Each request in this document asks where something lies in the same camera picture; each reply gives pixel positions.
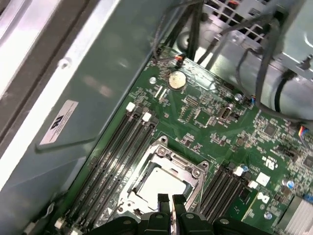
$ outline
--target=sticker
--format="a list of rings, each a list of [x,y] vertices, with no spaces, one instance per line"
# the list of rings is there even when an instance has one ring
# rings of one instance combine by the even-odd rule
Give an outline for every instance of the sticker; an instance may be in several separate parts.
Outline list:
[[[259,184],[266,186],[268,184],[270,180],[270,177],[267,176],[266,174],[260,172],[258,178],[256,178],[256,182],[258,182]]]
[[[269,201],[269,196],[264,195],[263,193],[259,192],[257,195],[258,200],[262,200],[263,203],[267,204]]]
[[[49,127],[48,131],[46,132],[45,136],[41,140],[40,145],[54,143],[57,140],[58,136],[65,127],[70,116],[73,114],[77,105],[78,105],[77,101],[69,99],[65,101],[62,109],[59,111],[56,118],[53,120],[51,126]]]

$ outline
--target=green circuit board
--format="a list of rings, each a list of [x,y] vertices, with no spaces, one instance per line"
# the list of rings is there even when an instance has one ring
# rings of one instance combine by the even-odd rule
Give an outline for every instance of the green circuit board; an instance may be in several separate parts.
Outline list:
[[[149,108],[159,119],[151,142],[165,135],[168,146],[190,161],[210,162],[207,182],[223,163],[247,166],[257,187],[251,190],[249,202],[235,200],[228,214],[273,233],[292,198],[311,192],[312,169],[304,162],[313,153],[304,148],[298,130],[288,121],[263,114],[248,99],[238,99],[238,90],[188,59],[178,69],[186,75],[186,84],[179,91],[171,89],[168,78],[177,71],[175,65],[147,64],[71,187],[58,216],[65,213],[89,172],[89,164],[99,157],[127,104],[133,102]],[[223,119],[226,107],[231,111]],[[284,179],[292,179],[294,189],[283,190]],[[265,219],[265,212],[270,212],[272,219]]]

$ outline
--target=capacitor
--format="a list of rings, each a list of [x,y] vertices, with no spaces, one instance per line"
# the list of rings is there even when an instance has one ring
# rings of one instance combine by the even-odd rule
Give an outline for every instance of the capacitor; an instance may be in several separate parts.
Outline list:
[[[286,186],[289,189],[293,189],[294,188],[294,181],[292,181],[292,180],[283,179],[282,180],[282,184],[283,184],[283,186]]]
[[[249,171],[249,168],[246,165],[243,165],[242,168],[243,168],[244,172],[248,172]]]
[[[243,99],[243,95],[240,94],[240,93],[237,93],[237,94],[234,95],[234,98],[235,98],[236,101],[240,101],[240,100]]]
[[[267,211],[264,213],[264,218],[270,220],[273,218],[273,215],[271,212]]]

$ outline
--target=motherboard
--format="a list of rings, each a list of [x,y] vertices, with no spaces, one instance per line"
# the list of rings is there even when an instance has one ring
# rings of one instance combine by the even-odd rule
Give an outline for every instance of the motherboard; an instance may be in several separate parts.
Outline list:
[[[226,215],[293,234],[297,208],[313,201],[313,152],[298,132],[189,59],[151,59],[56,212],[53,234],[140,219],[157,210],[158,193],[184,194],[209,222]]]

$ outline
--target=screw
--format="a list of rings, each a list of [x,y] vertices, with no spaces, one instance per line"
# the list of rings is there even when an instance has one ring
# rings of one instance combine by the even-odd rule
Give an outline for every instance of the screw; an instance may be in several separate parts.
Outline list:
[[[163,156],[165,155],[165,153],[166,153],[165,148],[159,148],[159,149],[157,150],[157,154],[158,154],[159,156],[161,156],[161,157],[163,157]]]
[[[238,41],[238,39],[239,39],[238,36],[234,36],[234,37],[232,38],[232,41],[235,43],[236,41]]]
[[[195,169],[193,171],[193,175],[198,178],[200,176],[200,171],[198,169]]]
[[[188,219],[193,219],[195,216],[193,215],[193,214],[187,214],[186,215],[186,218],[188,218]]]
[[[243,96],[241,94],[237,93],[237,94],[234,95],[234,98],[235,98],[236,101],[240,101],[240,100],[243,99]]]
[[[150,82],[150,84],[155,84],[157,82],[157,78],[156,77],[150,77],[149,82]]]
[[[264,218],[270,220],[273,218],[273,215],[271,214],[271,212],[267,211],[264,213]]]
[[[220,222],[222,224],[229,224],[229,221],[227,219],[221,219]]]
[[[66,67],[70,66],[70,59],[69,58],[63,58],[58,62],[58,66],[62,69],[65,69]]]

